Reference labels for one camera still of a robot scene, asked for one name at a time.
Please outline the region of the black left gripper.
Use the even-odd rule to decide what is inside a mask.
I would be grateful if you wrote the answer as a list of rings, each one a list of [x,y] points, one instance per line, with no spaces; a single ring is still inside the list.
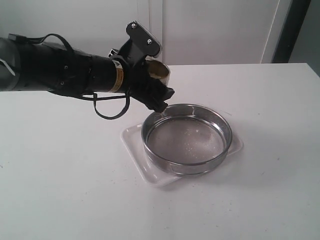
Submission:
[[[119,50],[118,55],[124,60],[126,93],[145,104],[149,110],[163,112],[175,93],[174,89],[163,84],[159,79],[152,79],[144,54],[132,42],[127,41]]]

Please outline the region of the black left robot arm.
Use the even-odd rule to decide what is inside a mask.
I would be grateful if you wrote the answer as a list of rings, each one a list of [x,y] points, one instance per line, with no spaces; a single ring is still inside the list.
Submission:
[[[110,93],[162,112],[174,90],[150,75],[146,56],[131,39],[105,57],[74,49],[63,37],[54,43],[11,34],[0,40],[0,89],[86,101],[96,101],[98,92]]]

